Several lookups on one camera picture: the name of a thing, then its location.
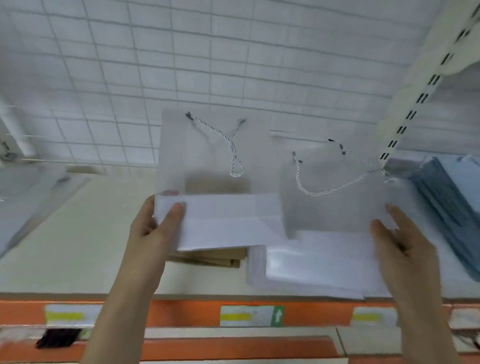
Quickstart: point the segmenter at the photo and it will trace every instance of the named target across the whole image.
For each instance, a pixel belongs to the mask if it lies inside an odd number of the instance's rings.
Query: black object
[[[37,349],[68,348],[80,335],[81,328],[48,328],[36,342]]]

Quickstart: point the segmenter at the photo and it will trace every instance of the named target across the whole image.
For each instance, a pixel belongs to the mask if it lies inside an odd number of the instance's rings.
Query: green label
[[[279,328],[283,326],[283,311],[285,310],[285,306],[274,306],[273,313],[272,313],[272,321],[270,322],[270,326],[275,328]]]

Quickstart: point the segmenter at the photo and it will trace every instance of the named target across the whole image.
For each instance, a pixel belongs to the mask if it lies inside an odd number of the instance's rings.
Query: rope handle
[[[328,139],[329,142],[335,142],[335,140],[332,140],[332,139]],[[343,145],[339,144],[340,146],[340,150],[342,151],[342,154],[345,155],[347,152],[343,149]],[[348,151],[349,153],[359,157],[357,154],[353,153],[352,151]],[[293,155],[293,160],[295,161],[295,165],[297,167],[297,173],[295,173],[295,179],[297,180],[297,187],[299,188],[300,191],[302,191],[304,194],[307,194],[308,196],[312,196],[312,197],[318,197],[318,196],[323,196],[325,194],[329,194],[331,192],[334,192],[334,191],[337,191],[343,187],[346,187],[348,186],[349,184],[352,184],[352,183],[355,183],[356,181],[359,181],[360,179],[362,179],[363,177],[365,177],[367,174],[370,174],[370,173],[375,173],[375,172],[381,172],[382,174],[385,174],[385,171],[383,168],[373,168],[373,166],[368,163],[367,161],[363,160],[362,159],[362,162],[364,162],[365,164],[369,165],[370,167],[372,167],[371,170],[368,170],[364,173],[362,173],[360,176],[356,177],[355,179],[347,182],[347,183],[344,183],[344,184],[341,184],[337,187],[333,187],[333,188],[330,188],[329,190],[326,190],[326,191],[322,191],[322,192],[310,192],[310,191],[307,191],[301,184],[301,181],[300,181],[300,163],[303,163],[303,161],[299,160],[297,158],[297,154],[295,152],[292,153]]]
[[[237,131],[239,130],[240,126],[246,122],[247,120],[246,119],[238,119],[237,120],[237,126],[235,127],[234,131],[232,132],[232,134],[230,135],[230,137],[226,136],[225,133],[215,127],[213,127],[212,125],[204,122],[202,119],[198,118],[198,117],[193,117],[192,114],[190,112],[187,112],[186,114],[186,117],[189,118],[190,120],[197,120],[198,122],[200,122],[201,124],[207,126],[208,128],[212,129],[214,132],[217,132],[219,133],[227,142],[228,144],[230,145],[230,152],[232,153],[232,163],[230,165],[230,176],[232,177],[241,177],[243,176],[244,174],[244,170],[243,170],[243,163],[241,162],[241,160],[238,158],[237,156],[237,148],[235,147],[235,144],[233,143],[233,137],[234,135],[237,133]],[[234,170],[234,166],[235,166],[235,162],[238,163],[241,171],[240,173],[234,173],[233,170]]]

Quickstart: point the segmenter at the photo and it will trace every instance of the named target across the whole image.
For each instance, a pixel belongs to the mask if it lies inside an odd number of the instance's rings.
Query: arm
[[[460,364],[442,307],[436,249],[402,210],[392,205],[387,210],[398,229],[390,231],[374,220],[370,234],[397,307],[405,362]]]
[[[175,204],[156,226],[153,211],[154,196],[151,196],[130,227],[119,272],[98,315],[81,364],[140,361],[150,300],[165,268],[170,239],[183,218],[183,206]]]

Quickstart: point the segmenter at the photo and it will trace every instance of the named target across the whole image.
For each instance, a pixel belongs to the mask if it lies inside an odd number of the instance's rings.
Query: yellow highlight on label
[[[49,321],[82,321],[81,312],[45,312],[45,318]]]
[[[381,322],[382,316],[379,314],[353,314],[352,320]]]
[[[221,314],[220,321],[251,321],[252,314]]]

